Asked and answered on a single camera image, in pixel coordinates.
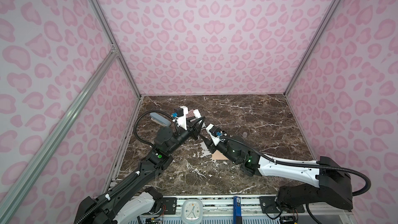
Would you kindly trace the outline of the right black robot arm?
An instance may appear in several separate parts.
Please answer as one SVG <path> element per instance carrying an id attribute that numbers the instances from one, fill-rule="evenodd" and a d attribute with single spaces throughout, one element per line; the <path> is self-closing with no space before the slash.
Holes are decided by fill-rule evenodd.
<path id="1" fill-rule="evenodd" d="M 301 182 L 297 186 L 281 186 L 276 204 L 296 207 L 310 203 L 326 203 L 352 210 L 353 197 L 368 192 L 371 180 L 361 172 L 340 167 L 333 159 L 296 161 L 268 156 L 242 139 L 217 133 L 209 139 L 200 136 L 210 152 L 219 151 L 240 166 L 248 176 L 273 176 Z"/>

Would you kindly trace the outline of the white glue stick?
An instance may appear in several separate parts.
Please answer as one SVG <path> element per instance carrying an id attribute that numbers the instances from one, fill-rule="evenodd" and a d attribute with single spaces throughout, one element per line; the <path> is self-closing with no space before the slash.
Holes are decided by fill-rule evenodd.
<path id="1" fill-rule="evenodd" d="M 193 111 L 193 114 L 194 114 L 194 116 L 195 116 L 196 119 L 199 119 L 199 118 L 202 117 L 202 115 L 201 115 L 201 113 L 199 112 L 199 110 L 194 110 L 194 111 Z"/>

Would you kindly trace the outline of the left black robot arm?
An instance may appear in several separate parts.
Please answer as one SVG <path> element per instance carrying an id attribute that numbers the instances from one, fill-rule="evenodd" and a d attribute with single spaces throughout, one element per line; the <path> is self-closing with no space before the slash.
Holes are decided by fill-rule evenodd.
<path id="1" fill-rule="evenodd" d="M 93 199 L 85 198 L 79 205 L 76 224 L 127 224 L 146 213 L 162 215 L 163 196 L 153 187 L 145 188 L 173 162 L 173 152 L 188 139 L 198 139 L 205 117 L 198 110 L 181 106 L 171 115 L 156 110 L 171 125 L 161 127 L 151 144 L 151 150 L 137 169 L 108 192 Z"/>

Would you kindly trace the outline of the peach paper envelope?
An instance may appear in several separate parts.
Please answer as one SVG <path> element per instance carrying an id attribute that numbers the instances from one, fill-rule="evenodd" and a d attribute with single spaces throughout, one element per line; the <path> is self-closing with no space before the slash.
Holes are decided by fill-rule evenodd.
<path id="1" fill-rule="evenodd" d="M 223 155 L 220 151 L 216 150 L 211 157 L 212 160 L 229 160 L 225 155 Z"/>

